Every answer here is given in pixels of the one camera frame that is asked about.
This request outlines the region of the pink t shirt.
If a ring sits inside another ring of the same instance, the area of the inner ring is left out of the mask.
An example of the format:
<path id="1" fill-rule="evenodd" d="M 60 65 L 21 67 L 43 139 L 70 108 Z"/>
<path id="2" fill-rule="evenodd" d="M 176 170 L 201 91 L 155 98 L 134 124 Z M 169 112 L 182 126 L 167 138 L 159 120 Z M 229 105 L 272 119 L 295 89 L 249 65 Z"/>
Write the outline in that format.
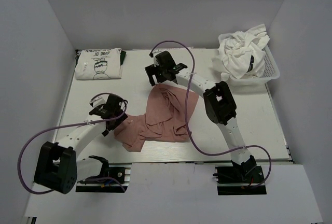
<path id="1" fill-rule="evenodd" d="M 158 84 L 151 90 L 146 113 L 128 116 L 114 130 L 114 137 L 129 152 L 140 152 L 146 141 L 184 142 L 186 90 Z"/>

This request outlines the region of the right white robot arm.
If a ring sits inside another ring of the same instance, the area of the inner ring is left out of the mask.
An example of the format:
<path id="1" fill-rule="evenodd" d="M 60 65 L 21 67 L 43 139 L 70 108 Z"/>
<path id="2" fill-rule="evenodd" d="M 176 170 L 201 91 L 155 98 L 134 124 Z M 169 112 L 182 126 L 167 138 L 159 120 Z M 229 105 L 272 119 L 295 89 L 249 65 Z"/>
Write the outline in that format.
<path id="1" fill-rule="evenodd" d="M 226 82 L 212 82 L 197 75 L 183 63 L 176 64 L 168 51 L 149 54 L 154 63 L 145 67 L 152 86 L 165 81 L 174 82 L 194 92 L 204 100 L 205 112 L 224 136 L 230 150 L 231 163 L 242 177 L 256 167 L 254 156 L 246 148 L 236 119 L 236 103 Z"/>

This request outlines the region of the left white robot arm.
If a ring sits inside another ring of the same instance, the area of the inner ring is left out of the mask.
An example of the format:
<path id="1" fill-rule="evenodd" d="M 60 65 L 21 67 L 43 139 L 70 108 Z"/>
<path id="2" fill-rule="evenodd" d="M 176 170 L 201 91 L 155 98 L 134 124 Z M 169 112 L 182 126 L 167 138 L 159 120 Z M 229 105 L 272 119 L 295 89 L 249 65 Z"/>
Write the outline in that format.
<path id="1" fill-rule="evenodd" d="M 127 104 L 127 100 L 111 93 L 107 99 L 101 95 L 93 97 L 90 101 L 92 110 L 85 120 L 71 124 L 73 131 L 62 139 L 42 145 L 34 182 L 67 194 L 77 182 L 109 180 L 107 159 L 96 155 L 78 157 L 95 138 L 107 136 L 127 119 Z"/>

